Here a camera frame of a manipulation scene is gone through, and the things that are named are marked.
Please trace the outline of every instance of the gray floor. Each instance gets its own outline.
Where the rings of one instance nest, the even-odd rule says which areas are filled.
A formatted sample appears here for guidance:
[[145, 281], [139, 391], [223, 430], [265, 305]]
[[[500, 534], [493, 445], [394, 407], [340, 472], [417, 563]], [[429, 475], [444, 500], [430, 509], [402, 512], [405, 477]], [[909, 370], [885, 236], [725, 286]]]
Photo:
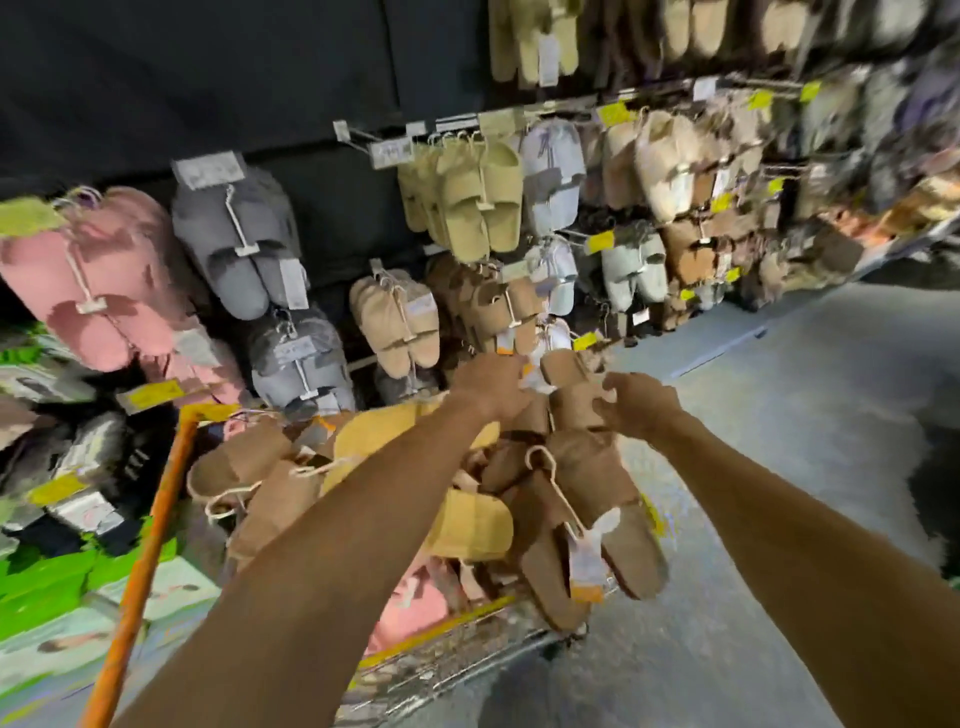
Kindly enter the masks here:
[[[942, 545], [906, 479], [927, 452], [916, 416], [958, 369], [960, 293], [853, 284], [676, 384], [733, 446], [935, 568]], [[839, 725], [683, 483], [645, 445], [622, 450], [673, 526], [663, 595], [613, 599], [557, 660], [463, 686], [404, 726]]]

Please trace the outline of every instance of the orange cart handle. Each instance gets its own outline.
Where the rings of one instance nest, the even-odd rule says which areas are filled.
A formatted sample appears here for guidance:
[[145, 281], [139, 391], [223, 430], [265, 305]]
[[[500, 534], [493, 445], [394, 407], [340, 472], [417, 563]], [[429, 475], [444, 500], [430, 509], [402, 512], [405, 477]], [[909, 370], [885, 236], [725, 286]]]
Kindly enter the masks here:
[[127, 677], [127, 664], [133, 652], [133, 645], [136, 643], [136, 636], [140, 631], [140, 624], [143, 622], [143, 610], [147, 605], [147, 596], [154, 581], [163, 537], [170, 523], [174, 505], [180, 496], [183, 471], [193, 448], [197, 424], [196, 416], [180, 418], [177, 436], [173, 447], [170, 448], [170, 455], [163, 468], [154, 505], [150, 511], [154, 522], [144, 540], [143, 552], [133, 564], [127, 588], [120, 600], [120, 621], [113, 635], [113, 642], [110, 643], [104, 668], [97, 676], [93, 693], [86, 703], [84, 716], [79, 724], [81, 728], [108, 728], [113, 720], [123, 683]]

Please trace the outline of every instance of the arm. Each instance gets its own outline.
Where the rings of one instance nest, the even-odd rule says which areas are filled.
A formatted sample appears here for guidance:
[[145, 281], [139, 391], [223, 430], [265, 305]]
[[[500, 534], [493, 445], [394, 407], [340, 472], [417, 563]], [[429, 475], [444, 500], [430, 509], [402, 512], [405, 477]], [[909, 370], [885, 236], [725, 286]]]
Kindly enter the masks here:
[[728, 447], [645, 375], [608, 375], [611, 428], [647, 440], [847, 728], [960, 724], [960, 595], [885, 539]]
[[528, 401], [484, 354], [444, 403], [271, 542], [114, 725], [326, 726], [476, 435]]

